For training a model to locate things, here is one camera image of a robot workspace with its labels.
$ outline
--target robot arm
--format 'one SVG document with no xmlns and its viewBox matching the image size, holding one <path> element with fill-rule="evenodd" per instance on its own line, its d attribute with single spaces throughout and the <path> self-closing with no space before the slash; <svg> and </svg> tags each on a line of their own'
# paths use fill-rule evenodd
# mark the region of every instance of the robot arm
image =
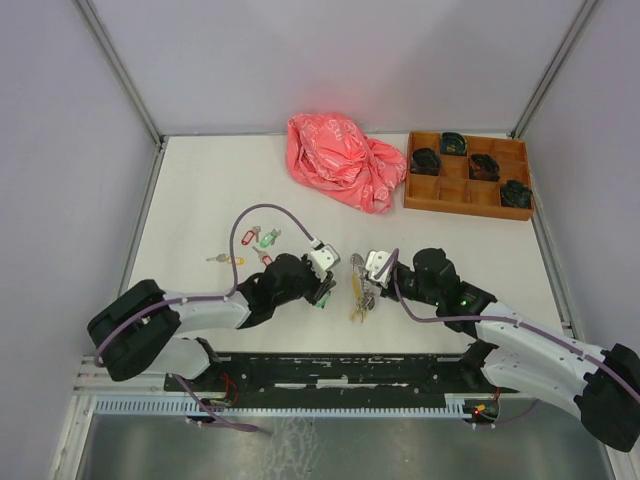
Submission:
<svg viewBox="0 0 640 480">
<path fill-rule="evenodd" d="M 143 280 L 91 320 L 87 330 L 99 349 L 108 341 L 101 358 L 114 381 L 145 370 L 195 379 L 218 361 L 205 340 L 182 335 L 254 327 L 269 320 L 276 307 L 303 297 L 323 307 L 336 284 L 331 270 L 339 262 L 333 247 L 319 242 L 302 258 L 283 253 L 230 297 L 164 291 L 155 281 Z"/>
<path fill-rule="evenodd" d="M 603 443 L 631 450 L 640 435 L 640 404 L 611 371 L 640 391 L 640 360 L 632 350 L 616 344 L 607 351 L 536 324 L 461 281 L 441 249 L 416 253 L 413 270 L 393 260 L 382 251 L 367 256 L 368 279 L 382 288 L 382 297 L 436 306 L 445 325 L 476 339 L 463 361 L 480 368 L 490 383 L 562 408 Z"/>
</svg>

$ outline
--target white wall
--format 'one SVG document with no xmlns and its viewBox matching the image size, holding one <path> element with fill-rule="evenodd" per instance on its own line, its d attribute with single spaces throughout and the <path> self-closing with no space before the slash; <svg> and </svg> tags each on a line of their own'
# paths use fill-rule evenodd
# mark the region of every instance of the white wall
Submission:
<svg viewBox="0 0 640 480">
<path fill-rule="evenodd" d="M 152 144 L 69 0 L 0 5 L 0 478 L 45 478 Z"/>
<path fill-rule="evenodd" d="M 640 350 L 640 2 L 602 2 L 526 135 L 588 340 Z"/>
<path fill-rule="evenodd" d="M 94 0 L 163 133 L 510 131 L 582 0 Z"/>
</svg>

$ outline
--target pink plastic bag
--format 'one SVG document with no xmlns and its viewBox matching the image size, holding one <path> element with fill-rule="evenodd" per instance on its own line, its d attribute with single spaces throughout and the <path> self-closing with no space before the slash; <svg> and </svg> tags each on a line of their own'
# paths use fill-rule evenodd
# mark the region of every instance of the pink plastic bag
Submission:
<svg viewBox="0 0 640 480">
<path fill-rule="evenodd" d="M 367 213 L 391 207 L 407 173 L 400 150 L 367 138 L 338 113 L 295 115 L 288 135 L 287 169 L 298 183 Z"/>
</svg>

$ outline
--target wooden compartment tray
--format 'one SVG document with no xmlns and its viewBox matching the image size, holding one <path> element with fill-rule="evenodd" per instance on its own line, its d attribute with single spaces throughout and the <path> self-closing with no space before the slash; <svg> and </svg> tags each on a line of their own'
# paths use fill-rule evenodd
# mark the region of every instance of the wooden compartment tray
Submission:
<svg viewBox="0 0 640 480">
<path fill-rule="evenodd" d="M 500 187 L 507 180 L 519 180 L 531 188 L 527 149 L 521 140 L 467 136 L 467 155 L 440 154 L 440 134 L 411 132 L 407 149 L 405 208 L 462 213 L 482 217 L 529 220 L 533 215 L 533 197 L 529 208 L 501 205 Z M 419 148 L 431 148 L 440 156 L 438 176 L 411 173 L 411 157 Z M 488 153 L 500 165 L 500 180 L 489 182 L 469 178 L 469 157 Z"/>
</svg>

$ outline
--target white table surface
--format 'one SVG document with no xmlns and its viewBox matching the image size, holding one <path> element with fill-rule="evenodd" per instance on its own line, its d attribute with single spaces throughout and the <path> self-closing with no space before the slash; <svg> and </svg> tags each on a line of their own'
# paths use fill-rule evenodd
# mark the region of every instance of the white table surface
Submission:
<svg viewBox="0 0 640 480">
<path fill-rule="evenodd" d="M 406 134 L 372 135 L 405 152 Z M 562 331 L 531 222 L 405 209 L 404 186 L 384 214 L 369 215 L 299 185 L 285 168 L 282 135 L 171 137 L 144 227 L 130 286 L 145 278 L 160 288 L 182 292 L 227 292 L 231 267 L 205 258 L 227 252 L 231 225 L 246 207 L 276 203 L 293 212 L 307 229 L 332 244 L 342 257 L 338 286 L 324 310 L 304 300 L 279 307 L 274 317 L 245 330 L 198 332 L 219 351 L 460 353 L 472 341 L 442 324 L 421 325 L 399 304 L 378 299 L 363 324 L 352 324 L 354 305 L 349 256 L 400 248 L 411 265 L 414 253 L 441 247 L 462 279 L 483 288 L 520 313 Z M 282 230 L 267 250 L 272 258 L 302 255 L 309 243 L 279 212 L 257 210 L 240 224 L 236 254 L 240 280 L 263 270 L 257 254 L 240 245 L 252 225 Z M 409 302 L 422 316 L 428 305 Z"/>
</svg>

